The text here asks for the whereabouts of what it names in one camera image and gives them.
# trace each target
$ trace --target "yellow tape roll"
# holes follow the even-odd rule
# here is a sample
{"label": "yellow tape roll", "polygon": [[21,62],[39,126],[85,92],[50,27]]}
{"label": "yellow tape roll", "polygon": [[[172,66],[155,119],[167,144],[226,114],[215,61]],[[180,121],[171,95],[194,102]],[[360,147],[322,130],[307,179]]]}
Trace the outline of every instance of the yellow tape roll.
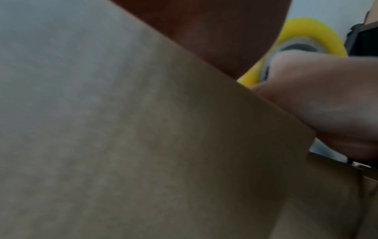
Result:
{"label": "yellow tape roll", "polygon": [[[278,44],[294,38],[306,37],[322,44],[329,54],[347,56],[344,44],[339,36],[326,24],[308,17],[296,17],[286,20],[276,42],[267,54]],[[260,70],[267,56],[263,56],[247,73],[237,81],[244,86],[255,85],[259,81]]]}

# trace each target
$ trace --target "black object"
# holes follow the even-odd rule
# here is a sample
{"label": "black object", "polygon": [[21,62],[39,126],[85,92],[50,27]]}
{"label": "black object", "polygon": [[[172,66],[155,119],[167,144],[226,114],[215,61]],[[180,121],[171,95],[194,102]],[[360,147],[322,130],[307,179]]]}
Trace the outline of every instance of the black object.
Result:
{"label": "black object", "polygon": [[346,36],[350,56],[378,56],[378,22],[354,25]]}

